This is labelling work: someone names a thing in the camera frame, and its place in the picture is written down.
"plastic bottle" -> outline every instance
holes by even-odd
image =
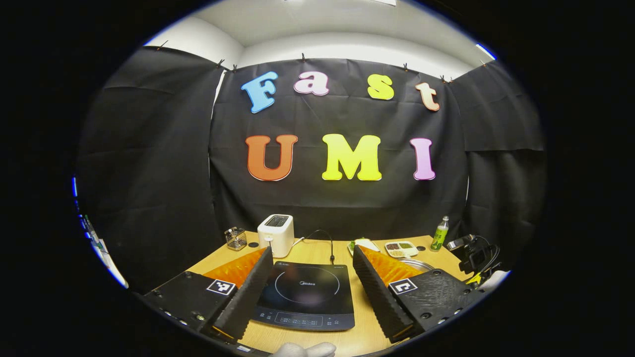
[[[430,246],[430,250],[433,252],[438,252],[443,246],[443,241],[445,240],[445,236],[448,234],[448,229],[450,228],[448,220],[448,216],[443,216],[443,220],[437,225],[437,231],[434,233],[434,239],[432,240],[432,245]]]

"black backdrop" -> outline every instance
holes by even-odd
[[[276,92],[270,107],[252,114],[251,101],[240,87],[274,71]],[[328,76],[327,95],[300,94],[293,89],[298,75],[319,71]],[[394,98],[370,98],[367,78],[383,74],[392,79]],[[436,90],[441,107],[427,109],[415,85],[426,82]],[[344,176],[323,180],[326,170],[326,134],[342,134],[351,149],[363,135],[381,139],[379,181]],[[280,181],[260,181],[247,169],[245,139],[267,135],[265,164],[276,168],[280,150],[276,137],[293,134],[293,168]],[[432,140],[433,180],[417,181],[415,151],[410,139]],[[210,136],[212,185],[223,227],[254,231],[273,213],[294,217],[295,234],[306,236],[324,229],[333,239],[370,239],[433,234],[444,215],[450,216],[455,235],[465,205],[467,158],[458,105],[447,84],[438,78],[403,68],[346,59],[289,60],[258,64],[225,75]]]
[[[533,236],[546,187],[544,136],[538,110],[499,62],[450,83],[460,109],[469,165],[469,195],[460,234],[500,246],[513,268]]]
[[[269,71],[279,76],[275,103],[252,114],[240,87]],[[293,84],[305,71],[325,73],[329,94],[297,93]],[[325,229],[333,239],[433,234],[449,215],[447,240],[485,236],[501,246],[506,268],[533,234],[544,195],[542,134],[534,106],[498,63],[451,83],[355,60],[254,65],[226,73],[210,125],[220,73],[188,53],[142,48],[106,84],[84,127],[82,207],[134,290],[208,255],[222,244],[222,229],[255,231],[272,213],[293,215],[297,236]],[[370,98],[370,74],[392,79],[393,99]],[[436,90],[440,110],[423,105],[421,82]],[[382,179],[323,180],[322,137],[330,133],[352,149],[363,135],[380,137]],[[265,164],[275,168],[276,137],[284,134],[298,137],[291,173],[276,182],[253,178],[245,139],[270,137]],[[416,137],[432,141],[433,180],[413,178]]]
[[[77,190],[131,289],[146,292],[207,256],[221,237],[207,143],[222,69],[141,48],[97,95],[77,157]]]

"clip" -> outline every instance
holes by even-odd
[[[161,47],[163,47],[163,44],[162,44],[161,46],[157,47],[157,51],[158,51],[158,50],[160,50],[160,49],[161,49]]]

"white glove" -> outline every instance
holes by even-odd
[[[334,357],[336,348],[334,344],[329,342],[322,342],[307,349],[287,342],[280,346],[276,353],[270,354],[269,357]]]

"letter f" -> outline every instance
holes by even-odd
[[[274,103],[274,99],[267,97],[265,94],[274,94],[276,92],[276,86],[274,86],[274,83],[271,81],[273,79],[277,79],[277,73],[270,71],[260,77],[252,79],[240,87],[240,89],[246,90],[247,94],[249,94],[249,99],[251,99],[251,103],[253,104],[251,107],[252,113],[256,114]]]

